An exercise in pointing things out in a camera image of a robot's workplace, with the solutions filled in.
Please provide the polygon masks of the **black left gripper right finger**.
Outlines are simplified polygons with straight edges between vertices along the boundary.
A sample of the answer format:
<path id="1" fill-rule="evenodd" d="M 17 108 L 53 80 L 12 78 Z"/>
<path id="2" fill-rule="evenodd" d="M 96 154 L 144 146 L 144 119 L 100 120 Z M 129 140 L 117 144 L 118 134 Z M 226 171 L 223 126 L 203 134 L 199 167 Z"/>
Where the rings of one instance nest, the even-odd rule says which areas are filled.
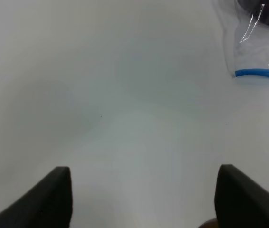
<path id="1" fill-rule="evenodd" d="M 214 206 L 220 228 L 269 228 L 269 192 L 231 164 L 219 168 Z"/>

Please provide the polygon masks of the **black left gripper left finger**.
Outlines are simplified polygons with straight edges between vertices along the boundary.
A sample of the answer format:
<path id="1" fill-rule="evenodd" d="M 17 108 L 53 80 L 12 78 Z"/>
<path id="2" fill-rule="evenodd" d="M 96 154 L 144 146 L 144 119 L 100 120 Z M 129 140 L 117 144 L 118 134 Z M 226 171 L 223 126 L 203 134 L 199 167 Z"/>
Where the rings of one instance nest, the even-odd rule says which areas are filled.
<path id="1" fill-rule="evenodd" d="M 68 228 L 73 214 L 69 167 L 56 167 L 0 213 L 0 228 Z"/>

